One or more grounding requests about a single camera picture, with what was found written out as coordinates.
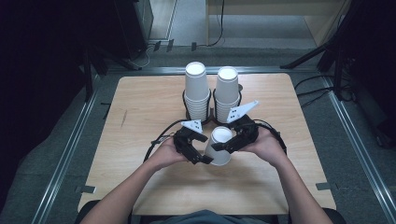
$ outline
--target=hand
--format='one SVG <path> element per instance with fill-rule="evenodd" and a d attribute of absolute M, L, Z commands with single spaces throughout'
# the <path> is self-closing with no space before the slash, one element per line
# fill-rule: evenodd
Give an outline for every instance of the hand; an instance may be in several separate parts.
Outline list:
<path fill-rule="evenodd" d="M 152 163 L 157 170 L 170 166 L 180 161 L 188 161 L 186 157 L 176 151 L 173 137 L 163 141 L 157 150 L 148 158 L 146 162 Z"/>
<path fill-rule="evenodd" d="M 287 158 L 282 147 L 270 133 L 269 130 L 259 127 L 259 136 L 254 143 L 251 143 L 239 151 L 255 153 L 259 158 L 268 161 L 272 166 L 277 166 Z"/>

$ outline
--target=forearm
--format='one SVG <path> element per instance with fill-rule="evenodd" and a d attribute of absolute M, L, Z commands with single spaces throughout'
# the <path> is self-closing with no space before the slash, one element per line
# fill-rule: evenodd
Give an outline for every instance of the forearm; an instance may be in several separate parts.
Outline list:
<path fill-rule="evenodd" d="M 289 159 L 283 160 L 276 170 L 288 201 L 293 223 L 332 223 Z"/>
<path fill-rule="evenodd" d="M 156 172 L 149 162 L 142 164 L 128 178 L 113 189 L 84 217 L 81 223 L 122 223 L 129 216 L 134 204 Z"/>

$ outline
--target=wooden tabletop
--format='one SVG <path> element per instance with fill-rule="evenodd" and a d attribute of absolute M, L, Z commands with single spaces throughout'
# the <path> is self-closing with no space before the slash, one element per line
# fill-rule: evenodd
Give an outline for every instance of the wooden tabletop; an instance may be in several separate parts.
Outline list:
<path fill-rule="evenodd" d="M 208 81 L 213 91 L 216 76 L 208 76 Z M 260 102 L 248 115 L 281 132 L 288 156 L 310 192 L 322 207 L 335 209 L 331 191 L 317 189 L 317 183 L 327 180 L 290 77 L 239 75 L 239 83 L 244 87 L 241 105 Z M 143 162 L 150 142 L 172 122 L 185 118 L 183 90 L 183 76 L 120 80 L 86 183 L 96 192 L 83 193 L 78 210 L 114 189 Z M 204 125 L 204 134 L 210 136 L 216 126 Z M 180 128 L 176 125 L 170 132 Z M 201 153 L 206 144 L 193 142 Z M 201 209 L 225 215 L 288 213 L 276 170 L 254 154 L 235 152 L 224 166 L 181 162 L 157 172 L 136 202 L 134 214 L 183 215 Z"/>

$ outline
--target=stack of paper cups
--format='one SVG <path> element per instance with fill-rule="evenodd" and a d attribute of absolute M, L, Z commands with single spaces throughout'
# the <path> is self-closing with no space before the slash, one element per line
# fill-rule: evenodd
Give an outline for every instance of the stack of paper cups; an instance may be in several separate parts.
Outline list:
<path fill-rule="evenodd" d="M 209 142 L 205 149 L 205 155 L 213 158 L 211 164 L 221 166 L 227 164 L 231 159 L 231 154 L 228 151 L 216 151 L 212 145 L 215 143 L 226 143 L 233 138 L 233 132 L 226 127 L 217 127 L 210 135 Z"/>
<path fill-rule="evenodd" d="M 194 62 L 186 66 L 186 87 L 184 102 L 191 119 L 206 120 L 208 115 L 207 101 L 210 89 L 207 84 L 206 70 L 202 63 Z"/>
<path fill-rule="evenodd" d="M 231 66 L 220 68 L 216 84 L 215 98 L 215 118 L 220 123 L 227 123 L 230 109 L 238 106 L 240 101 L 238 72 L 235 68 Z"/>

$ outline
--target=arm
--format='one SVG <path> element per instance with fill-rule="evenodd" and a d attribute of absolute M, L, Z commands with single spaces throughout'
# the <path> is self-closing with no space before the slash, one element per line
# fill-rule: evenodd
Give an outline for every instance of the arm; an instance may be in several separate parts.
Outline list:
<path fill-rule="evenodd" d="M 268 130 L 259 128 L 256 142 L 242 150 L 255 153 L 276 168 L 294 223 L 332 223 Z"/>
<path fill-rule="evenodd" d="M 173 138 L 169 138 L 128 178 L 107 194 L 81 223 L 123 223 L 134 203 L 155 172 L 187 159 L 176 152 Z"/>

